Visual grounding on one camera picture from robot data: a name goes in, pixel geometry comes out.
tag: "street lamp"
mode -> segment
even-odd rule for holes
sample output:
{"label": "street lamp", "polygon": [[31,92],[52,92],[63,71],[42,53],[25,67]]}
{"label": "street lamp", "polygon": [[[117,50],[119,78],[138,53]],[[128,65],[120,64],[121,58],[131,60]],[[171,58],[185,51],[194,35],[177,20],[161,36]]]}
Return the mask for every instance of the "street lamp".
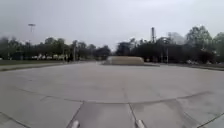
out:
{"label": "street lamp", "polygon": [[31,35],[32,35],[33,29],[36,26],[36,24],[28,24],[28,26],[30,27],[30,40],[29,40],[29,42],[31,43]]}

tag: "tree line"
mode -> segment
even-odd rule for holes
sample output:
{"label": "tree line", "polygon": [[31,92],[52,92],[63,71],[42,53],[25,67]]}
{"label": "tree line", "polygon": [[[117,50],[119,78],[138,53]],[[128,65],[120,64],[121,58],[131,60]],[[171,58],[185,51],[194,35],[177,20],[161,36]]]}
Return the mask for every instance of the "tree line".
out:
{"label": "tree line", "polygon": [[96,47],[94,44],[87,45],[83,41],[73,41],[66,44],[63,38],[47,38],[39,44],[19,42],[16,38],[0,39],[0,58],[4,60],[86,60],[105,59],[111,54],[107,45]]}
{"label": "tree line", "polygon": [[151,62],[224,62],[224,33],[218,33],[212,38],[204,26],[193,27],[184,38],[184,44],[170,35],[158,38],[155,43],[132,38],[130,41],[118,43],[114,54],[139,56]]}
{"label": "tree line", "polygon": [[176,40],[172,34],[160,37],[156,41],[136,40],[118,43],[114,52],[105,45],[96,47],[83,41],[74,40],[66,44],[63,38],[47,38],[39,44],[22,43],[15,38],[0,39],[0,58],[13,60],[53,59],[53,60],[104,60],[110,55],[139,56],[144,61],[186,63],[224,62],[224,33],[214,38],[204,26],[193,27],[183,38]]}

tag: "concrete plaza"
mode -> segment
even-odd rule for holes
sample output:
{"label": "concrete plaza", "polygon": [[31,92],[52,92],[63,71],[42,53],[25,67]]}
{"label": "concrete plaza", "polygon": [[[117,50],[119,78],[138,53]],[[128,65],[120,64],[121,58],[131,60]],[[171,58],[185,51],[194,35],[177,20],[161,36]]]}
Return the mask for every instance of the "concrete plaza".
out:
{"label": "concrete plaza", "polygon": [[0,128],[223,128],[224,72],[80,63],[0,72]]}

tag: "green tree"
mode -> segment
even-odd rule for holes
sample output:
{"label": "green tree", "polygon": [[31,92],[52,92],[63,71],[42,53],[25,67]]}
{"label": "green tree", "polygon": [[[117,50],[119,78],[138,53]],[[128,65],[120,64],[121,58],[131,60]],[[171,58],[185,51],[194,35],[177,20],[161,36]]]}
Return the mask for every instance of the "green tree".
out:
{"label": "green tree", "polygon": [[218,61],[224,61],[224,33],[218,33],[213,39]]}
{"label": "green tree", "polygon": [[212,43],[212,37],[204,27],[193,27],[186,36],[186,43],[199,49],[207,49]]}

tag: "sky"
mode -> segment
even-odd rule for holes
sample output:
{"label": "sky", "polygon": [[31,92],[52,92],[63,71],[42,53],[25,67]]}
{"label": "sky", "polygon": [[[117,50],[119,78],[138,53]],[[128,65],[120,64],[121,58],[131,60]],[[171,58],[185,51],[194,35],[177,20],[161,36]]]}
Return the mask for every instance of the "sky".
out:
{"label": "sky", "polygon": [[[224,32],[223,0],[0,0],[0,36],[43,42],[47,37],[115,47],[130,38],[151,39],[204,25]],[[29,23],[36,24],[32,33]]]}

